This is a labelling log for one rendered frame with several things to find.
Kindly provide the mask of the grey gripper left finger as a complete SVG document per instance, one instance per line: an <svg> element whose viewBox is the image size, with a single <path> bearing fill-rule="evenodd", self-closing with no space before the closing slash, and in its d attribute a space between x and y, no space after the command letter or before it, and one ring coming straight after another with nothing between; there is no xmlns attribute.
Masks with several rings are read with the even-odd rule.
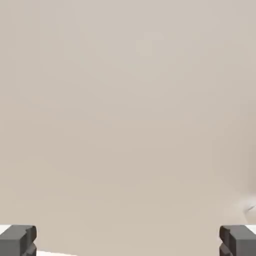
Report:
<svg viewBox="0 0 256 256"><path fill-rule="evenodd" d="M0 256L37 256L34 225L0 224Z"/></svg>

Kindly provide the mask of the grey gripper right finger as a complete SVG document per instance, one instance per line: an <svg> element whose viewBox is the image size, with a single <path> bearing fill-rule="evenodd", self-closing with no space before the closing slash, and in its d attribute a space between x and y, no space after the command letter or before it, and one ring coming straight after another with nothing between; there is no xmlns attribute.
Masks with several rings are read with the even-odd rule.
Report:
<svg viewBox="0 0 256 256"><path fill-rule="evenodd" d="M256 256L256 225L222 225L219 256Z"/></svg>

